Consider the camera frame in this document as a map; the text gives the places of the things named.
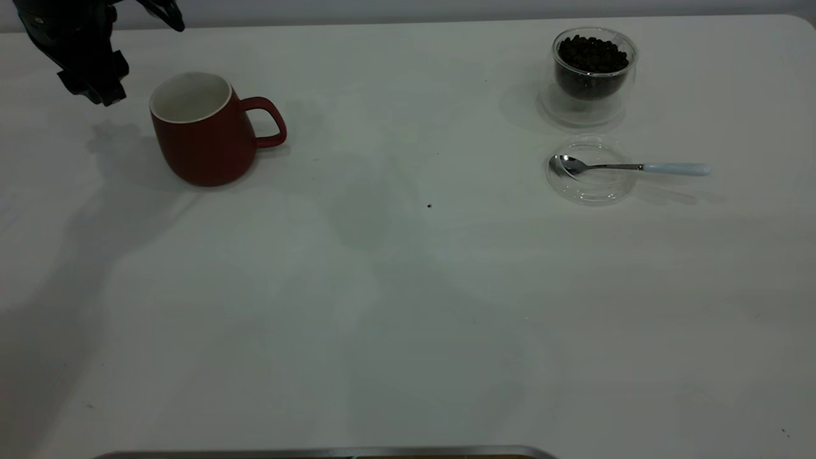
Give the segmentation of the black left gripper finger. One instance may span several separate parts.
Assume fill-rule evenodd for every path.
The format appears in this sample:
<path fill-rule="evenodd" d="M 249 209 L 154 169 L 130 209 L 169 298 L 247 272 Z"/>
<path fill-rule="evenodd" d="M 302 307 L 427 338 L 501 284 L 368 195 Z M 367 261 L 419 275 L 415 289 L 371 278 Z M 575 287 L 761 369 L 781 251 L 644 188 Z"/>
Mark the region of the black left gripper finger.
<path fill-rule="evenodd" d="M 160 18 L 167 26 L 177 32 L 183 32 L 186 29 L 182 12 L 174 0 L 138 0 L 143 8 L 146 9 L 152 17 Z"/>

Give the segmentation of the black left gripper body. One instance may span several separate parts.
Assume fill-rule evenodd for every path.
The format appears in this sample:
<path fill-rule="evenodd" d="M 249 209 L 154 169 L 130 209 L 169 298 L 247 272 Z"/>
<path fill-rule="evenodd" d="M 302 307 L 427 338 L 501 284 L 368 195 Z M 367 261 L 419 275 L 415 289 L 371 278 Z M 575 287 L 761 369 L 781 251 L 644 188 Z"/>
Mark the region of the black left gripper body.
<path fill-rule="evenodd" d="M 107 1 L 15 1 L 38 50 L 68 73 L 96 75 L 113 67 L 115 8 Z"/>

